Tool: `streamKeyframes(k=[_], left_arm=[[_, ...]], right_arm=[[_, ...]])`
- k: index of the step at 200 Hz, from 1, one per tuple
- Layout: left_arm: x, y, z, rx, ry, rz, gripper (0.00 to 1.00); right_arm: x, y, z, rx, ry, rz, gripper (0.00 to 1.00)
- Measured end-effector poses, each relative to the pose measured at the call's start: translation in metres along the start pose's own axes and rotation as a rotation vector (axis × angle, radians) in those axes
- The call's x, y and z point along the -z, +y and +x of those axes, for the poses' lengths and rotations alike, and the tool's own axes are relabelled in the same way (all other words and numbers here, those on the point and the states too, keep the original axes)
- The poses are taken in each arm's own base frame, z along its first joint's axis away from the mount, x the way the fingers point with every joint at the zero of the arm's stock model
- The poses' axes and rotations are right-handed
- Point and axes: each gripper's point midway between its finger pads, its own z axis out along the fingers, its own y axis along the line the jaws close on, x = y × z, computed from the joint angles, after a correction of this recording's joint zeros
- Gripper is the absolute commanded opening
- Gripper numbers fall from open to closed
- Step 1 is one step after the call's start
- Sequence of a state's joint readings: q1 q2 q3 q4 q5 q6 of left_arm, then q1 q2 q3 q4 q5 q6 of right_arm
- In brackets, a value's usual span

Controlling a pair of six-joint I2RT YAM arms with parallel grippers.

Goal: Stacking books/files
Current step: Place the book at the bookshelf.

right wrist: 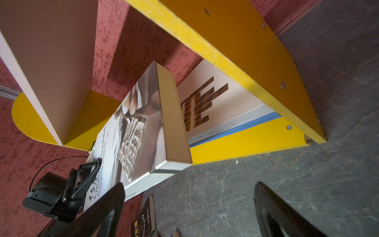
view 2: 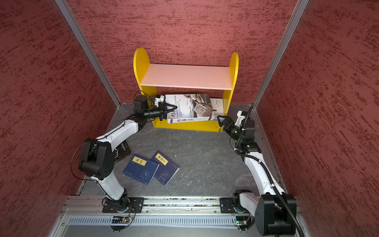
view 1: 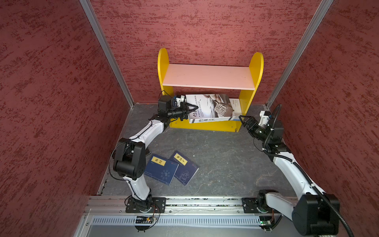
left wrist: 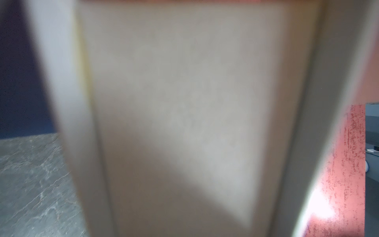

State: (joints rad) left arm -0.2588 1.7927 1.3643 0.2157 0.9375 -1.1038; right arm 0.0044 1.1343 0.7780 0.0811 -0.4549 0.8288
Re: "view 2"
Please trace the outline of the white book with brown blocks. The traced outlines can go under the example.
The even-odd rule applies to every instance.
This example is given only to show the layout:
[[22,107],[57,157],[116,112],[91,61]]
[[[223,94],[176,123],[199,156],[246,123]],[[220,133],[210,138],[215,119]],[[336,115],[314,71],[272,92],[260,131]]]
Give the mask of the white book with brown blocks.
[[213,108],[212,120],[217,120],[217,116],[224,116],[225,113],[223,99],[211,98],[210,101]]

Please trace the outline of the heritage culture photo book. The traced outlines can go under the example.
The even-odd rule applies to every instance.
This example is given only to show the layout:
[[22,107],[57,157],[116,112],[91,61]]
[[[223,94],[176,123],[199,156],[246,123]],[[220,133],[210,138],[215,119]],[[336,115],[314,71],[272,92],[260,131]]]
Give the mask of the heritage culture photo book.
[[178,108],[167,115],[168,123],[210,121],[212,104],[208,94],[169,94],[165,96],[168,104]]

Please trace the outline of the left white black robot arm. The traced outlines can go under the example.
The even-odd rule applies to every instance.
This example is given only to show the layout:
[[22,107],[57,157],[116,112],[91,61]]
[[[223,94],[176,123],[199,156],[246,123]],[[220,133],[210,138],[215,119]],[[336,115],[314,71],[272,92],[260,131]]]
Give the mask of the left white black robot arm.
[[154,99],[140,95],[134,99],[133,105],[134,113],[119,126],[96,139],[85,140],[79,162],[79,170],[95,181],[104,192],[105,206],[118,213],[128,212],[132,206],[126,189],[114,174],[114,150],[129,136],[140,131],[148,120],[167,119],[167,115],[178,108],[166,103],[163,95],[157,95]]

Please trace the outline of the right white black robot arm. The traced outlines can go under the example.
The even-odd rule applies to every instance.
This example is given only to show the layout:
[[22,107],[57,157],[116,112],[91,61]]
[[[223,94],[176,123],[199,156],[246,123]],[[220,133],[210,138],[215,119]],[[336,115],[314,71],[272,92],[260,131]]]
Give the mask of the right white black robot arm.
[[235,141],[234,151],[242,158],[256,182],[259,195],[248,190],[237,190],[233,198],[222,198],[222,210],[227,207],[247,217],[239,217],[236,226],[247,231],[255,226],[261,236],[303,236],[297,220],[297,201],[286,193],[269,171],[262,151],[255,142],[255,122],[245,111],[240,111],[237,121],[229,116],[217,117],[219,126]]

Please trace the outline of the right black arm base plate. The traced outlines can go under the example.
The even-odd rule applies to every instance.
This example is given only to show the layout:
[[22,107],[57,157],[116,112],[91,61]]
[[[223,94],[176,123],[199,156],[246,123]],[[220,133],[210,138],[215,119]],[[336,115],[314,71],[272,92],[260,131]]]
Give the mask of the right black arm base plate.
[[223,214],[246,213],[246,210],[238,209],[235,206],[233,198],[221,197],[219,201],[220,201],[220,210],[221,210],[221,213]]

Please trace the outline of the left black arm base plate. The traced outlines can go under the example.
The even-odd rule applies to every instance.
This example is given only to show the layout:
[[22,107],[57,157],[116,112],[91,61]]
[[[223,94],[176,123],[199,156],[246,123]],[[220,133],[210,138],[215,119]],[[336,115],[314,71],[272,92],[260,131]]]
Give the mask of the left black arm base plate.
[[144,198],[135,198],[135,197],[128,197],[128,198],[122,198],[120,200],[112,200],[107,197],[103,198],[102,200],[102,212],[103,213],[116,213],[116,214],[122,214],[122,213],[141,213],[143,204],[144,204]]

